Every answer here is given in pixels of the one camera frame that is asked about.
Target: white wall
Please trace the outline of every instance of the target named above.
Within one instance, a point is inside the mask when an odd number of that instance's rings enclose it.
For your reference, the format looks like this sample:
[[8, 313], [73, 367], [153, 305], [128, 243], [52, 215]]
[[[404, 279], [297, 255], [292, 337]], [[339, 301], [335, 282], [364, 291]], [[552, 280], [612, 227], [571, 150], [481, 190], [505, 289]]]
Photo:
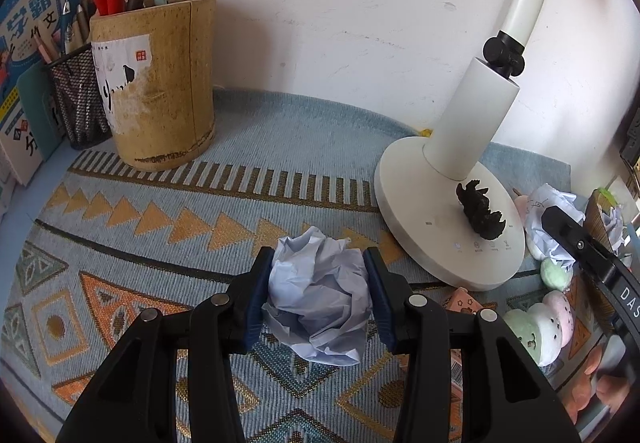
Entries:
[[[340, 100], [436, 126], [497, 31], [504, 0], [218, 0], [216, 81]], [[546, 0], [495, 141], [570, 163], [577, 192], [604, 158], [639, 77], [631, 0]], [[606, 173], [593, 171], [593, 164]]]

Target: white crumpled paper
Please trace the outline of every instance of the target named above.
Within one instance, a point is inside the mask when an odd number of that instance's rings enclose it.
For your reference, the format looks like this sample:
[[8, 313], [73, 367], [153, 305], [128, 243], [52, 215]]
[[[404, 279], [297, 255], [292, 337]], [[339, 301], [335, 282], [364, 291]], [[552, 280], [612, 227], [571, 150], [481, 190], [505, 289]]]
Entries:
[[604, 230], [607, 232], [611, 249], [613, 250], [613, 253], [617, 255], [623, 241], [622, 229], [624, 225], [622, 222], [622, 210], [620, 210], [620, 207], [610, 207], [609, 213], [607, 214], [602, 210], [600, 205], [598, 205], [598, 210], [600, 210], [600, 217], [602, 218]]
[[316, 227], [278, 240], [264, 320], [280, 342], [310, 362], [362, 360], [371, 298], [362, 253], [348, 243]]
[[529, 194], [524, 226], [527, 247], [535, 259], [543, 261], [548, 257], [565, 269], [575, 263], [575, 259], [542, 229], [542, 214], [553, 206], [557, 206], [571, 219], [582, 224], [584, 214], [574, 207], [574, 200], [575, 194], [559, 192], [546, 183]]

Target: black dinosaur figurine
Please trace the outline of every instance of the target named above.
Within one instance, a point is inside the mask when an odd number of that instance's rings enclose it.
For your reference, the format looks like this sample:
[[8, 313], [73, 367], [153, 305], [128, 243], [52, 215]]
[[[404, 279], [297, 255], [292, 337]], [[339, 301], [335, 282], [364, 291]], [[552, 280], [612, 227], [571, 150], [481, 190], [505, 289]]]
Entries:
[[462, 183], [456, 187], [456, 195], [465, 210], [465, 216], [471, 224], [471, 228], [483, 239], [491, 241], [504, 232], [507, 221], [502, 219], [501, 212], [489, 210], [489, 198], [485, 196], [488, 188], [476, 189], [480, 184], [479, 179], [472, 179], [463, 188]]

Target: bamboo pen holder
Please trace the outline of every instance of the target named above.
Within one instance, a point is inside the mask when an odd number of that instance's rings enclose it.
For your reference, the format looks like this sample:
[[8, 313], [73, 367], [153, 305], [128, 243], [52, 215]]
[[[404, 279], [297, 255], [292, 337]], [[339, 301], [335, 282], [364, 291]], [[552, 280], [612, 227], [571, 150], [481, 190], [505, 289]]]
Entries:
[[92, 17], [102, 103], [118, 154], [128, 165], [167, 170], [210, 146], [215, 11], [216, 0], [168, 0]]

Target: blue book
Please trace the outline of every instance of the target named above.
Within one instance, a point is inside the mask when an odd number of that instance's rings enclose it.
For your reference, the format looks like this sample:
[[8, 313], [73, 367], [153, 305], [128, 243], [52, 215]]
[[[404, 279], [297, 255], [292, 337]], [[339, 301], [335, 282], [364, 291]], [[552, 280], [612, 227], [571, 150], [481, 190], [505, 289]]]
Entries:
[[[80, 0], [69, 2], [77, 8]], [[33, 134], [35, 124], [30, 124], [20, 102], [17, 81], [40, 60], [34, 30], [40, 35], [58, 30], [64, 4], [65, 0], [4, 0], [0, 6], [0, 150], [23, 185], [43, 160], [36, 136], [47, 135]]]

